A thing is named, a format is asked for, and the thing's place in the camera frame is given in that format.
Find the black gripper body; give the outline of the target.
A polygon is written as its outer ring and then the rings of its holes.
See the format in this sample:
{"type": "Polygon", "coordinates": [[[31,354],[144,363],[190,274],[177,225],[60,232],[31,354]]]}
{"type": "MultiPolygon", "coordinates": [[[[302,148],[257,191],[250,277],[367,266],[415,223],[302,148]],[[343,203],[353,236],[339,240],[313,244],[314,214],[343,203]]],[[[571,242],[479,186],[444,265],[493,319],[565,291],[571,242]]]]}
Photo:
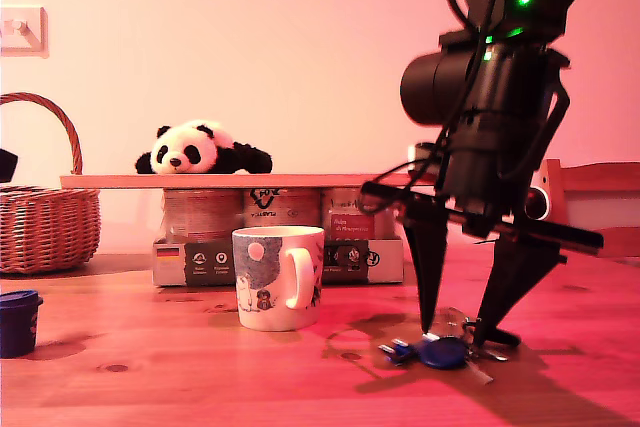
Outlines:
{"type": "Polygon", "coordinates": [[[559,123],[547,121],[536,132],[496,127],[487,131],[459,128],[446,147],[430,144],[425,158],[402,188],[380,182],[381,174],[361,187],[359,208],[370,214],[414,199],[425,206],[456,203],[448,219],[463,231],[485,238],[491,232],[514,238],[526,235],[578,251],[604,246],[599,233],[536,218],[526,212],[533,172],[559,123]]]}

